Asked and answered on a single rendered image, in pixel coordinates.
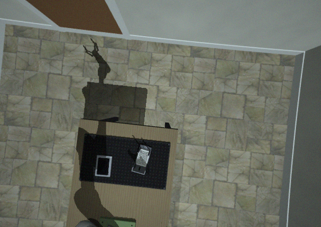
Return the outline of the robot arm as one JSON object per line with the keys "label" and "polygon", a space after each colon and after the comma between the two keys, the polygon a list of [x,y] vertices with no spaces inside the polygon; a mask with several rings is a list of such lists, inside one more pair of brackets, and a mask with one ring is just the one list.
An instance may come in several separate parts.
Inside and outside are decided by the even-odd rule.
{"label": "robot arm", "polygon": [[[88,221],[88,220],[83,220],[83,221],[80,221],[76,227],[97,227],[94,223],[92,223],[91,221]],[[108,225],[107,227],[113,227],[111,225]]]}

